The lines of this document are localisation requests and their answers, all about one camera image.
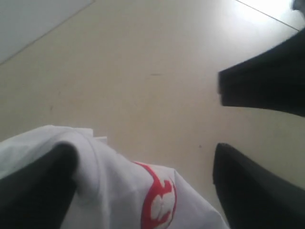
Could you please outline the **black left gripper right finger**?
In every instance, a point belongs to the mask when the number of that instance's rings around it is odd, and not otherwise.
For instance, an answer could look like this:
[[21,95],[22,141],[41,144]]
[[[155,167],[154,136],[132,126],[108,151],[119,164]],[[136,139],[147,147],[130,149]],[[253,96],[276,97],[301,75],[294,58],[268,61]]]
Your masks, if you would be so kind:
[[232,229],[303,229],[305,191],[218,143],[213,183]]

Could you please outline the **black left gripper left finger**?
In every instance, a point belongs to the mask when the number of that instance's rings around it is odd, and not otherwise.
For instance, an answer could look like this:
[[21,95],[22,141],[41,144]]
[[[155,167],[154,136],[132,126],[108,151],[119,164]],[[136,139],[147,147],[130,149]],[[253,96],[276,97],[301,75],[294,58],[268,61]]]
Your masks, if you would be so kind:
[[55,146],[44,156],[0,180],[2,229],[59,229],[69,209],[78,164],[74,147]]

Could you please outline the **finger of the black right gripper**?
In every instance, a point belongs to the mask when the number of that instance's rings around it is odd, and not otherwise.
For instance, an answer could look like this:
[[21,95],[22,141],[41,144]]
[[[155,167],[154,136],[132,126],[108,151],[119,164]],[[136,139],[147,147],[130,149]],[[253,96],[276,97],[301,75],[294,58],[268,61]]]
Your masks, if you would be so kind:
[[218,74],[223,106],[305,115],[305,31]]

